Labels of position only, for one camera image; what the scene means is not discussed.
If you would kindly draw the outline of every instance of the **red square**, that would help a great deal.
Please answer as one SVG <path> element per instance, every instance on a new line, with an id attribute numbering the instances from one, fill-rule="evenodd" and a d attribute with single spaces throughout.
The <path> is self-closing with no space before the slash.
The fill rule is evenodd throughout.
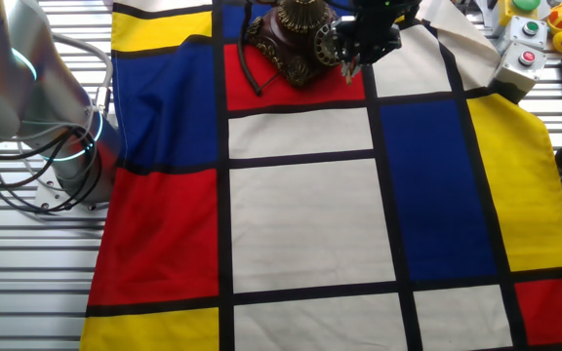
<path id="1" fill-rule="evenodd" d="M 277 73 L 272 63 L 253 46 L 245 46 L 244 55 L 253 77 L 260 86 Z M 224 47 L 224 72 L 229 111 L 273 105 L 305 105 L 365 98 L 361 73 L 352 79 L 351 86 L 347 86 L 345 78 L 340 74 L 339 67 L 325 72 L 305 89 L 295 89 L 290 86 L 285 77 L 279 76 L 263 88 L 261 96 L 258 97 L 242 71 L 238 60 L 237 45 Z"/>
<path id="2" fill-rule="evenodd" d="M 118 170 L 90 305 L 218 295 L 216 170 Z"/>
<path id="3" fill-rule="evenodd" d="M 530 345 L 562 343 L 562 279 L 515 284 Z"/>

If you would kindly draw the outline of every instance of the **metal table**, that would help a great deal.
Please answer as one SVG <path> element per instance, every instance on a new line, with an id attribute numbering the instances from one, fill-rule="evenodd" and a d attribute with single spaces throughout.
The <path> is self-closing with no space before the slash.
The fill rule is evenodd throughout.
<path id="1" fill-rule="evenodd" d="M 110 52 L 111 14 L 101 0 L 40 1 L 53 30 L 85 40 Z M 489 34 L 480 15 L 468 18 Z M 85 89 L 94 95 L 103 76 L 97 58 L 58 44 L 60 54 Z M 520 105 L 538 115 L 547 126 L 555 150 L 562 146 L 562 76 L 559 56 L 550 50 L 542 79 Z M 113 106 L 110 106 L 114 119 Z M 14 145 L 0 145 L 13 152 Z M 42 165 L 33 158 L 36 169 Z M 20 162 L 2 162 L 7 181 L 29 173 Z M 33 200 L 36 185 L 20 191 Z M 76 350 L 102 221 L 45 222 L 9 208 L 0 200 L 0 350 Z"/>

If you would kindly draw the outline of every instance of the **mondrian pattern fabric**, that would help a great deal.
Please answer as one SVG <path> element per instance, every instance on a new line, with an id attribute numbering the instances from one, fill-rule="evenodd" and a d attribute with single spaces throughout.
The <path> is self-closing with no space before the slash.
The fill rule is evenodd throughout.
<path id="1" fill-rule="evenodd" d="M 561 183 L 543 123 L 486 89 L 489 42 L 425 0 L 351 86 L 256 97 L 242 5 L 114 4 L 123 149 L 81 350 L 562 350 Z"/>

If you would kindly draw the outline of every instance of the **cable connector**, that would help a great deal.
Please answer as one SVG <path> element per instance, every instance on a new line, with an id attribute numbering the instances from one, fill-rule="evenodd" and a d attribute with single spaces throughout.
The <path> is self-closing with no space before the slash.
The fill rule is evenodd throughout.
<path id="1" fill-rule="evenodd" d="M 106 87 L 99 87 L 97 89 L 97 96 L 95 101 L 97 102 L 97 109 L 101 116 L 106 117 L 109 113 L 109 103 L 110 103 L 111 91 Z"/>

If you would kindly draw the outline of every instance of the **green button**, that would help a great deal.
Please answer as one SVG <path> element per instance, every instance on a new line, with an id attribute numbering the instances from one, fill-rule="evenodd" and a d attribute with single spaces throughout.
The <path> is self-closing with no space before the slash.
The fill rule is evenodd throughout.
<path id="1" fill-rule="evenodd" d="M 533 21 L 529 21 L 526 25 L 524 25 L 522 31 L 528 36 L 535 36 L 539 31 L 539 25 Z"/>
<path id="2" fill-rule="evenodd" d="M 513 5 L 524 12 L 533 12 L 542 0 L 513 0 Z"/>
<path id="3" fill-rule="evenodd" d="M 536 23 L 534 23 L 534 22 L 528 22 L 528 23 L 526 23 L 526 27 L 527 27 L 529 30 L 532 30 L 532 31 L 538 31 L 538 30 L 539 30 L 539 26 L 538 26 Z"/>

